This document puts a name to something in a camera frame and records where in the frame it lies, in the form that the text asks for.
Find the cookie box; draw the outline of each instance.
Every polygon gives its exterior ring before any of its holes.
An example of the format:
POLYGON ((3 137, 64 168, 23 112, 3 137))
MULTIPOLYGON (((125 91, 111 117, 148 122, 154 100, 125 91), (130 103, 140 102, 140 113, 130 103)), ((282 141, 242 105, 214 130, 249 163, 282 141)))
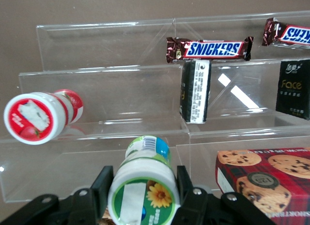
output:
POLYGON ((310 224, 310 148, 219 151, 216 181, 279 225, 310 224))

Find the chocolate chip cookie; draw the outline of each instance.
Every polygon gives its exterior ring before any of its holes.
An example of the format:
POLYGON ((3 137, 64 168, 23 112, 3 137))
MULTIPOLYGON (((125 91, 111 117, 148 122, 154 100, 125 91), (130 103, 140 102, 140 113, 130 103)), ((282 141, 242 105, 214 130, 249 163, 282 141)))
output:
POLYGON ((263 188, 252 184, 247 176, 238 178, 237 191, 264 213, 282 212, 290 203, 291 193, 283 186, 263 188))
POLYGON ((249 150, 219 151, 217 157, 222 164, 236 166, 251 166, 262 161, 259 155, 249 150))
POLYGON ((284 173, 298 178, 310 179, 309 159, 292 155, 275 155, 269 157, 268 162, 284 173))

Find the clear acrylic shelf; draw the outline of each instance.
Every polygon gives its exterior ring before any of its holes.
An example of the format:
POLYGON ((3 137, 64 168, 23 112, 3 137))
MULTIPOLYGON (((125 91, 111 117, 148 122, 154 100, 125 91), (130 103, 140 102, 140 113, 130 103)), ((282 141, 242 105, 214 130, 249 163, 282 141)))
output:
POLYGON ((309 50, 261 47, 268 18, 310 27, 310 11, 227 15, 99 24, 40 25, 44 71, 166 64, 166 37, 244 40, 254 36, 252 60, 308 57, 309 50))
POLYGON ((310 11, 259 15, 37 27, 43 71, 21 73, 21 92, 68 88, 84 101, 82 118, 40 145, 0 135, 0 183, 7 202, 45 193, 66 197, 90 186, 104 165, 118 169, 140 135, 171 147, 172 165, 185 165, 195 184, 215 192, 216 152, 305 147, 310 122, 275 111, 282 59, 310 58, 310 50, 261 46, 265 21, 310 27, 310 11), (182 63, 167 64, 166 37, 244 40, 252 59, 213 61, 205 124, 179 114, 182 63))

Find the screw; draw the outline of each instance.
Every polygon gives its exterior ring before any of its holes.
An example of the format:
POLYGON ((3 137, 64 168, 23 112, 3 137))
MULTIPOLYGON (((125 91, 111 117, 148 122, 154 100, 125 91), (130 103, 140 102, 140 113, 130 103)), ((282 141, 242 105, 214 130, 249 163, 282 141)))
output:
POLYGON ((237 201, 237 197, 233 194, 228 194, 227 195, 227 198, 230 200, 230 201, 237 201))
POLYGON ((44 198, 41 202, 42 202, 42 203, 48 203, 48 202, 50 202, 51 200, 52 200, 51 197, 46 197, 46 198, 44 198))
POLYGON ((196 195, 201 195, 202 194, 202 191, 198 188, 195 188, 193 189, 193 193, 196 194, 196 195))
POLYGON ((87 191, 86 190, 82 190, 82 191, 80 191, 79 193, 78 193, 78 195, 80 195, 80 196, 84 196, 84 195, 86 195, 87 194, 87 191))

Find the sunflower image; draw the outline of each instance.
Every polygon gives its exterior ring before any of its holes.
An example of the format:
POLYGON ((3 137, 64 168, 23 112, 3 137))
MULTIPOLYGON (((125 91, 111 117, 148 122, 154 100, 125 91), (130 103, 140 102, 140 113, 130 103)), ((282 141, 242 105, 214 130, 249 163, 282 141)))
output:
POLYGON ((152 201, 151 206, 153 206, 153 208, 166 208, 172 202, 169 192, 161 184, 156 183, 154 186, 150 186, 149 189, 146 197, 149 201, 152 201))

